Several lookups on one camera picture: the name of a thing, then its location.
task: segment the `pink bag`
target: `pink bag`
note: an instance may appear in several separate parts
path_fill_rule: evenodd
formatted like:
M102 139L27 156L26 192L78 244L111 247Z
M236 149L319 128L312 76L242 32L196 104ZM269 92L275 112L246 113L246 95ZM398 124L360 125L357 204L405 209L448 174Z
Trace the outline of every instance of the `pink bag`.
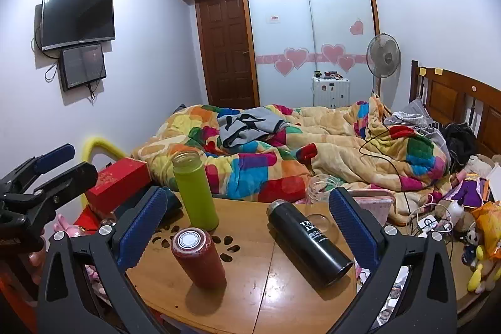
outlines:
M395 206L395 196L384 189L348 190L357 204L369 210L381 225L386 223L391 205Z

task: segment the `white suitcase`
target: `white suitcase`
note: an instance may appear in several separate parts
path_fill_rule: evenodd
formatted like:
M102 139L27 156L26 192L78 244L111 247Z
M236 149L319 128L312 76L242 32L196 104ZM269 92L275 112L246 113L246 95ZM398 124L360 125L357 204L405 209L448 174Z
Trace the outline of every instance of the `white suitcase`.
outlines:
M313 78L313 106L339 108L350 106L350 80Z

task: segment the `bed post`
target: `bed post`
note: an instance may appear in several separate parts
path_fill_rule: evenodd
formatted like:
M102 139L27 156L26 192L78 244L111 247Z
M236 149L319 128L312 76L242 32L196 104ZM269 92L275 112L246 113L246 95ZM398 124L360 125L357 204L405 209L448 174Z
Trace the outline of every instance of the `bed post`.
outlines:
M411 61L411 75L410 75L410 94L409 102L414 101L417 98L417 86L419 79L419 61Z

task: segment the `orange plastic bag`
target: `orange plastic bag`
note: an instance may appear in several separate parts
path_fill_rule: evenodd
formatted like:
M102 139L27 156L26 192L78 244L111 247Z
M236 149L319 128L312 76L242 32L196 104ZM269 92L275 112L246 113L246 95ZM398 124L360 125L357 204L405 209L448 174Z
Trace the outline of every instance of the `orange plastic bag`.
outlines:
M477 227L483 231L485 250L489 258L501 259L501 206L485 203L472 211Z

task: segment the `blue gripper pad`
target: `blue gripper pad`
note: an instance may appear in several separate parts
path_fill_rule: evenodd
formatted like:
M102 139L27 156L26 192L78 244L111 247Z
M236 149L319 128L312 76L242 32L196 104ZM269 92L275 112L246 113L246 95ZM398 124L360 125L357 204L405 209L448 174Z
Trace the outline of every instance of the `blue gripper pad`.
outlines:
M358 264L371 272L375 271L379 266L379 244L375 239L374 234L369 230L365 222L375 227L368 216L364 219L361 212L365 211L360 208L356 201L343 188L339 187L331 191L329 195L329 211L343 234L350 250L357 259ZM368 215L374 219L373 215L367 211Z
M67 143L43 156L38 157L34 164L34 170L38 174L46 174L46 172L55 169L63 163L69 162L74 157L75 148Z
M124 273L134 267L148 245L156 227L162 220L167 210L167 194L161 188L151 187L136 207L127 210L116 225L118 244L117 265L118 270ZM129 225L127 230L122 230L121 225Z

